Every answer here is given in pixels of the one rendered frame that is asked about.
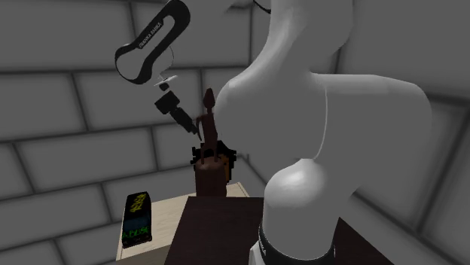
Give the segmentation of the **dark brown robot stand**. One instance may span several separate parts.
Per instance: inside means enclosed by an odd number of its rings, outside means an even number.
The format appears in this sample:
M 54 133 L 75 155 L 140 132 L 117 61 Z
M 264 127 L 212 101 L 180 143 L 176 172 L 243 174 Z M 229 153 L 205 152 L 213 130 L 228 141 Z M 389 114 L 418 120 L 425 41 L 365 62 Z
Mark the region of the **dark brown robot stand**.
M 164 265 L 249 265 L 263 204 L 261 197 L 190 196 Z M 296 261 L 272 247 L 262 257 L 275 265 L 394 265 L 341 219 L 325 257 Z

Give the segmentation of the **light wooden table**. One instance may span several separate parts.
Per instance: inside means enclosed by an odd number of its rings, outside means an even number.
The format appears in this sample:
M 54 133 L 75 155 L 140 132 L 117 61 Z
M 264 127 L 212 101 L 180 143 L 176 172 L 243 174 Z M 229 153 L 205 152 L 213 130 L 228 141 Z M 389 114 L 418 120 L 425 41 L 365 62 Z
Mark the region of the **light wooden table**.
M 239 183 L 227 187 L 227 197 L 249 197 Z M 190 196 L 177 196 L 151 204 L 150 242 L 123 248 L 118 243 L 116 265 L 164 265 L 179 225 L 185 204 Z

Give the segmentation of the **black box with graffiti print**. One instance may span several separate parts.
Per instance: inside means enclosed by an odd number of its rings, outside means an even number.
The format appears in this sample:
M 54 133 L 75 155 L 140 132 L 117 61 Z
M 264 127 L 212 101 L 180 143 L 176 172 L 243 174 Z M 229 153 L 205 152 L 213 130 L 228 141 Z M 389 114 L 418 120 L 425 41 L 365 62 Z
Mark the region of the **black box with graffiti print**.
M 151 240 L 150 196 L 147 191 L 130 194 L 124 209 L 121 244 L 129 248 Z

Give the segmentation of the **black and orange blocky object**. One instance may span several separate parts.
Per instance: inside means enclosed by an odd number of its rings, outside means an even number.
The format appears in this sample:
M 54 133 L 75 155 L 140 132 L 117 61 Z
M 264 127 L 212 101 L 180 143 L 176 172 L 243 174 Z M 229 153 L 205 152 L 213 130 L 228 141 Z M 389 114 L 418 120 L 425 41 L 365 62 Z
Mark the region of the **black and orange blocky object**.
M 190 161 L 191 165 L 195 165 L 198 160 L 200 160 L 201 148 L 204 146 L 204 143 L 201 142 L 199 148 L 192 147 L 192 160 Z M 218 140 L 217 144 L 218 157 L 222 160 L 224 164 L 224 172 L 226 182 L 229 183 L 232 180 L 232 169 L 234 168 L 234 163 L 237 161 L 237 152 L 233 149 L 230 149 L 222 140 Z

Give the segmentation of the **brown slender figure statue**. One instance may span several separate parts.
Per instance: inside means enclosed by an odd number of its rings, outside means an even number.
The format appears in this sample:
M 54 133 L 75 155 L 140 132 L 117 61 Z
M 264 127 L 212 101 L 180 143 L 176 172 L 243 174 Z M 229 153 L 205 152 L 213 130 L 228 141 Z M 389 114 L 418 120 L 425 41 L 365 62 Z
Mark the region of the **brown slender figure statue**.
M 206 114 L 196 119 L 196 125 L 202 126 L 204 137 L 200 160 L 195 164 L 197 196 L 227 196 L 224 163 L 218 157 L 218 133 L 212 112 L 215 97 L 212 88 L 206 90 L 203 105 Z

